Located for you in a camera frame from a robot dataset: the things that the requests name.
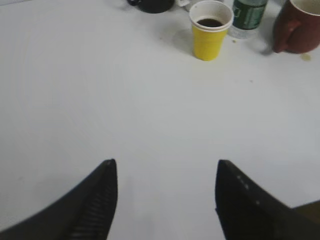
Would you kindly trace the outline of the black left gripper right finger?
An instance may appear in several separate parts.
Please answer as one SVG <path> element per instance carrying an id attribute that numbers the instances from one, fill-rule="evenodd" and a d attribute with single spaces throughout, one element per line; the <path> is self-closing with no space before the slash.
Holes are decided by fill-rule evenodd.
<path id="1" fill-rule="evenodd" d="M 318 240 L 320 203 L 290 208 L 230 160 L 217 164 L 215 204 L 227 240 Z"/>

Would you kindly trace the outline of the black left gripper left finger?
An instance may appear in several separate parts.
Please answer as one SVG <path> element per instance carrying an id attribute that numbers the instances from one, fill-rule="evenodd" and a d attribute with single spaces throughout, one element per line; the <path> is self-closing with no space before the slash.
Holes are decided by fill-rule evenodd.
<path id="1" fill-rule="evenodd" d="M 118 201 L 117 164 L 104 160 L 75 188 L 0 233 L 2 240 L 105 240 Z"/>

